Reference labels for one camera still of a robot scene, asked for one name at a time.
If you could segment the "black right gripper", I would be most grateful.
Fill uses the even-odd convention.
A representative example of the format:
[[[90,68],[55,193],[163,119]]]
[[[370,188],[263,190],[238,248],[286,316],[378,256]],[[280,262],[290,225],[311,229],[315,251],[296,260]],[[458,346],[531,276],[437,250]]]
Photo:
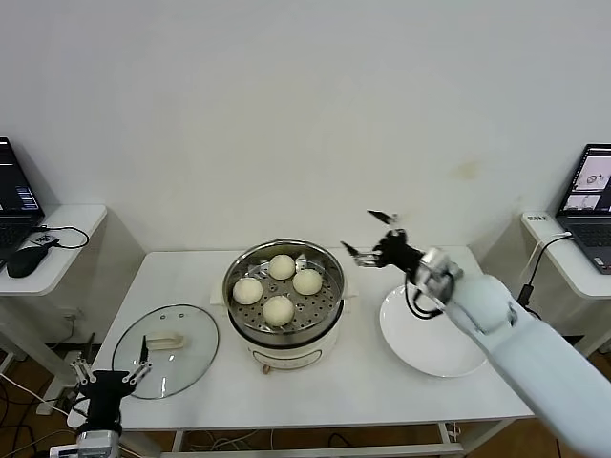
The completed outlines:
[[[359,266],[377,266],[378,268],[392,265],[404,273],[414,273],[424,253],[409,245],[407,232],[400,227],[398,215],[376,210],[368,210],[368,213],[387,226],[386,235],[374,247],[376,253],[359,251],[342,241],[341,244],[354,262]]]

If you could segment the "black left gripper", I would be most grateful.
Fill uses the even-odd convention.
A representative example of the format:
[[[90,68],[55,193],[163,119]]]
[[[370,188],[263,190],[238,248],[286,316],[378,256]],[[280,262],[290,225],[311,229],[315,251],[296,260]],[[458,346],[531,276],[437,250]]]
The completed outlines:
[[[123,398],[131,395],[136,385],[150,372],[147,339],[142,337],[140,353],[135,368],[131,371],[92,371],[91,356],[95,340],[92,333],[78,356],[71,362],[79,393],[90,401],[90,406],[120,406]]]

